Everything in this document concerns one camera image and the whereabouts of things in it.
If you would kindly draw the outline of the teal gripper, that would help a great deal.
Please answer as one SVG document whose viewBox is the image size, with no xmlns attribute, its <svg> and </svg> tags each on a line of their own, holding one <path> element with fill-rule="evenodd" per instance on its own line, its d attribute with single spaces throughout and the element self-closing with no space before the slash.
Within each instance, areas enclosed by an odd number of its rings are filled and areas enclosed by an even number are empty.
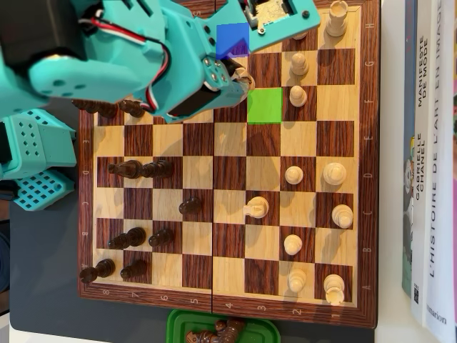
<svg viewBox="0 0 457 343">
<path fill-rule="evenodd" d="M 231 58 L 173 56 L 156 82 L 156 115 L 168 123 L 206 109 L 233 107 L 248 94 L 250 84 L 233 81 L 246 68 Z"/>
</svg>

